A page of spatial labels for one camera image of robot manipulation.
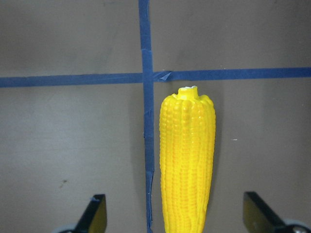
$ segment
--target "blue tape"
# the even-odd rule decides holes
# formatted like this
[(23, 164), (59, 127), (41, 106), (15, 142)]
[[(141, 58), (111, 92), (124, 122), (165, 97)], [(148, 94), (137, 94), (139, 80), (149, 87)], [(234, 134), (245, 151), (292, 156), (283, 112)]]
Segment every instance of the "blue tape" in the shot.
[(149, 21), (149, 0), (139, 0), (140, 47), (142, 56), (142, 81), (144, 89), (144, 139), (146, 168), (147, 233), (152, 233), (151, 191), (155, 172), (154, 152), (154, 80)]
[(266, 68), (266, 69), (222, 69), (192, 71), (161, 71), (154, 73), (155, 82), (174, 80), (232, 80), (311, 77), (311, 67)]
[(0, 87), (141, 83), (141, 73), (0, 78)]

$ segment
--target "gray floor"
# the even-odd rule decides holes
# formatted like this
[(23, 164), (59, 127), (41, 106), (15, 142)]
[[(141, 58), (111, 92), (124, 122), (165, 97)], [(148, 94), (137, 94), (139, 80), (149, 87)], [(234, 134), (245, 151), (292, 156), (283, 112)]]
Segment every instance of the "gray floor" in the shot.
[[(151, 1), (154, 69), (311, 67), (311, 3)], [(141, 72), (136, 0), (0, 3), (0, 77)], [(155, 84), (158, 114), (197, 85), (217, 114), (205, 233), (246, 233), (242, 194), (311, 225), (311, 78)], [(0, 232), (51, 232), (107, 194), (108, 233), (146, 231), (141, 84), (0, 89)]]

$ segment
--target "metal screw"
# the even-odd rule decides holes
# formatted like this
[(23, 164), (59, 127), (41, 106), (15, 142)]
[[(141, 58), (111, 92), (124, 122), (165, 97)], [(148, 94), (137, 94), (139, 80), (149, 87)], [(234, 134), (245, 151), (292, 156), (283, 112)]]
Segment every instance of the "metal screw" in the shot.
[(294, 227), (293, 232), (294, 233), (307, 233), (307, 230), (302, 227)]

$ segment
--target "toy corn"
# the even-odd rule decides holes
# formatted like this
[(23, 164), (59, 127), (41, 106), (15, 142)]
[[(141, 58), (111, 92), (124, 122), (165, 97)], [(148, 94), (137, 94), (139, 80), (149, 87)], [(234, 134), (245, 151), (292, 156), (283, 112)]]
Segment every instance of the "toy corn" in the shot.
[(215, 110), (197, 87), (183, 87), (162, 102), (160, 169), (166, 233), (202, 233), (215, 143)]

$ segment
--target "black object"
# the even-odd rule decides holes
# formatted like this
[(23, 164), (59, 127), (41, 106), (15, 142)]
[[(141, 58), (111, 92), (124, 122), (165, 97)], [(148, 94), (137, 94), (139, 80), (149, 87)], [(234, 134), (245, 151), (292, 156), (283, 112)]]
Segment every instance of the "black object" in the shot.
[(286, 224), (256, 192), (245, 192), (243, 220), (250, 233), (311, 233), (302, 223)]
[(59, 233), (104, 233), (107, 227), (105, 194), (94, 195), (75, 229)]

